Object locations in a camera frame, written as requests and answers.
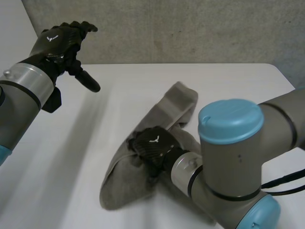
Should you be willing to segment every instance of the gray sock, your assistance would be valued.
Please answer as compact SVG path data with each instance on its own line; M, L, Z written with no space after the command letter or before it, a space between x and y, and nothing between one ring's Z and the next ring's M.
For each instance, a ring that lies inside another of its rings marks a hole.
M182 130L190 120L197 104L196 91L181 82L174 84L134 131L161 126L176 137L183 149L200 153L199 143L188 132ZM135 152L128 150L124 141L110 162L100 192L101 206L115 210L138 199L151 195L156 184L147 182L144 163Z

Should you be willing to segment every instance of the concrete wall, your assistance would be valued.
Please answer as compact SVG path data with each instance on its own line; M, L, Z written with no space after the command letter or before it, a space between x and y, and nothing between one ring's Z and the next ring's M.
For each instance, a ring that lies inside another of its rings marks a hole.
M62 22L99 27L82 63L275 65L305 85L303 0L23 0L35 31Z

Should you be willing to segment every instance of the white logo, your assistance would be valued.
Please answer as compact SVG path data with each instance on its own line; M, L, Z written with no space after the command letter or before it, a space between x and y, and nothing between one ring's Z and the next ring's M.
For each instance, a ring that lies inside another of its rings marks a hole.
M58 37L58 35L56 35L55 37L51 37L51 38L47 37L47 39L48 39L49 42L51 42L51 41L53 41L57 37Z
M149 142L159 142L159 135L157 136L156 140L150 140Z

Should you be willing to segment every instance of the black cable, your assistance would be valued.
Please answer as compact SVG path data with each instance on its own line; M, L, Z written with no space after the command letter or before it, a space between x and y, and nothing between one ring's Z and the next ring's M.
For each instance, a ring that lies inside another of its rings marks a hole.
M281 178L269 181L268 183L265 183L262 185L262 188L271 188L271 187L276 187L281 184L285 184L294 180L298 180L300 178L305 177L305 169L288 174L286 176L283 176Z
M266 192L272 196L284 196L284 195L289 195L289 194L293 194L293 193L297 193L300 191L304 191L305 190L305 185L291 189L291 190L286 190L286 191L281 191L281 192Z

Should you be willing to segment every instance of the blue joint cap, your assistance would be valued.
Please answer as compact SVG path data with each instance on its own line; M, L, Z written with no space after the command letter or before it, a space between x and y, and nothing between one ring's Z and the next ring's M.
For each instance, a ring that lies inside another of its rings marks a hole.
M264 124L261 108L245 99L219 100L199 112L200 138L214 145L227 145L255 135Z
M4 146L0 146L0 166L3 164L3 162L9 155L11 155L11 150Z
M276 229L281 207L271 196L261 198L244 216L236 229Z

